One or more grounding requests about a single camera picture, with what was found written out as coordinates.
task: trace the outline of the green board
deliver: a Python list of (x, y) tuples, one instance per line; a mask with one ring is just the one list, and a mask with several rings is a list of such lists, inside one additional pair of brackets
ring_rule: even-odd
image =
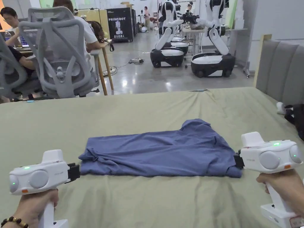
[[(75, 0), (71, 0), (73, 3), (74, 9), (76, 8)], [(41, 8), (51, 8), (53, 6), (54, 0), (40, 0)]]
[(235, 11), (237, 10), (237, 0), (230, 0), (229, 1), (229, 8), (227, 10), (226, 15), (226, 22), (225, 24), (229, 26), (229, 28), (232, 29), (234, 17), (235, 17)]

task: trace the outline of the hand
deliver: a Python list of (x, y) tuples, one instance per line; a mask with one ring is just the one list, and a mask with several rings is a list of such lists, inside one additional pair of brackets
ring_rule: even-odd
[(19, 28), (16, 28), (16, 33), (15, 35), (19, 36), (20, 32), (19, 32)]
[(304, 210), (300, 202), (304, 197), (304, 185), (294, 169), (273, 174), (262, 173), (257, 182), (269, 183), (294, 212), (303, 215)]
[(47, 203), (51, 201), (56, 207), (58, 200), (58, 190), (23, 195), (13, 216), (22, 219), (30, 228), (36, 228), (39, 224), (38, 217), (44, 211)]

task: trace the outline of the glossy floor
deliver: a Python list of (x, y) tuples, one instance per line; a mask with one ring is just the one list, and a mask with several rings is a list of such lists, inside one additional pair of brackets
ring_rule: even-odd
[[(139, 33), (132, 43), (114, 43), (115, 51), (107, 48), (109, 64), (121, 67), (112, 76), (114, 91), (121, 93), (156, 93), (171, 91), (187, 91), (206, 88), (232, 88), (253, 85), (253, 78), (246, 78), (241, 68), (235, 68), (230, 78), (198, 78), (191, 72), (191, 68), (182, 67), (154, 68), (150, 61), (150, 51), (155, 47), (158, 38), (156, 31)], [(144, 59), (142, 65), (127, 64), (130, 59), (139, 57)], [(102, 69), (106, 70), (103, 55), (100, 56)], [(106, 78), (108, 94), (111, 94), (109, 79)], [(103, 95), (90, 93), (89, 96)]]

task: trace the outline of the human hand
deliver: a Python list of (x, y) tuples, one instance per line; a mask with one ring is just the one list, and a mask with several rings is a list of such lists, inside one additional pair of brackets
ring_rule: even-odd
[(44, 211), (48, 202), (53, 202), (54, 207), (56, 207), (58, 200), (58, 190), (23, 195), (13, 217), (22, 219), (30, 228), (36, 228), (39, 224), (38, 217)]
[(20, 32), (19, 32), (19, 28), (16, 28), (16, 33), (15, 33), (16, 36), (19, 36), (20, 35)]
[(304, 194), (302, 179), (294, 169), (273, 174), (261, 173), (257, 178), (257, 182), (269, 183), (286, 202), (291, 202), (295, 193)]

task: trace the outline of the wooden table leg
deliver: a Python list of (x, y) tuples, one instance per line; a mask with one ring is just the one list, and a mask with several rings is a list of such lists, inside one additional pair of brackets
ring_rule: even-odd
[(101, 68), (99, 56), (98, 56), (97, 60), (98, 60), (99, 77), (100, 77), (100, 81), (101, 81), (101, 84), (102, 84), (103, 93), (106, 96), (106, 95), (108, 95), (108, 93), (107, 93), (107, 88), (105, 86), (105, 78), (103, 77), (103, 73), (102, 73), (102, 68)]
[(102, 52), (103, 52), (103, 57), (105, 58), (105, 65), (106, 65), (107, 71), (108, 71), (108, 77), (109, 77), (109, 81), (110, 81), (110, 85), (111, 85), (111, 90), (114, 90), (113, 82), (112, 82), (112, 76), (111, 76), (111, 70), (110, 70), (108, 57), (107, 57), (107, 52), (106, 52), (105, 48), (102, 49)]

